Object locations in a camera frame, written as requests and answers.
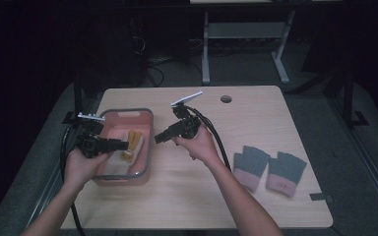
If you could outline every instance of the person's left hand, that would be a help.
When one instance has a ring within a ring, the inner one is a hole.
[[[64,184],[80,192],[85,184],[94,177],[97,168],[107,161],[112,153],[102,153],[93,158],[86,158],[82,152],[75,147],[69,152],[64,171]]]

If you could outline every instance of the metal stand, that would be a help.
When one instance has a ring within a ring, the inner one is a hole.
[[[73,124],[78,119],[79,112],[83,111],[82,105],[82,87],[79,85],[79,78],[73,82],[73,90],[75,94],[75,111],[67,112],[62,124]]]
[[[368,126],[369,123],[364,118],[363,114],[360,111],[355,111],[357,120],[352,119],[352,91],[353,91],[354,81],[352,75],[347,72],[346,81],[345,81],[345,97],[344,97],[344,118],[346,123],[351,129],[354,129],[354,126]]]
[[[288,84],[289,78],[282,63],[282,54],[293,21],[295,11],[291,10],[284,23],[210,23],[208,12],[204,21],[204,53],[202,55],[202,84],[210,83],[210,62],[208,59],[209,38],[280,38],[281,44],[277,51],[272,52],[272,58],[278,70],[282,83]]]

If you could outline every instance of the forearm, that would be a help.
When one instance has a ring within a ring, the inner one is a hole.
[[[241,235],[282,235],[266,210],[219,160],[207,165],[213,173]]]
[[[57,235],[79,191],[63,186],[23,235]]]

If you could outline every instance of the pink container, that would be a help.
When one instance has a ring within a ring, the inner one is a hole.
[[[144,141],[138,155],[132,165],[122,165],[116,151],[112,157],[102,164],[94,181],[99,185],[143,185],[150,177],[150,156],[153,136],[154,115],[150,109],[122,109],[106,110],[100,116],[105,117],[102,121],[103,130],[101,138],[121,140],[125,133],[130,130],[141,132]]]

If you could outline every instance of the table leg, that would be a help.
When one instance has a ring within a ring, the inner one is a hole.
[[[210,79],[210,61],[208,60],[208,12],[204,21],[204,54],[202,55],[202,85],[208,85]]]
[[[282,54],[284,53],[284,46],[286,45],[287,37],[289,36],[290,27],[293,22],[295,11],[292,10],[289,12],[287,17],[287,21],[284,24],[282,36],[281,36],[281,44],[277,51],[272,52],[272,58],[275,63],[276,69],[278,70],[279,77],[281,78],[282,83],[288,84],[289,77],[287,76],[286,70],[284,69],[284,64],[282,63]]]

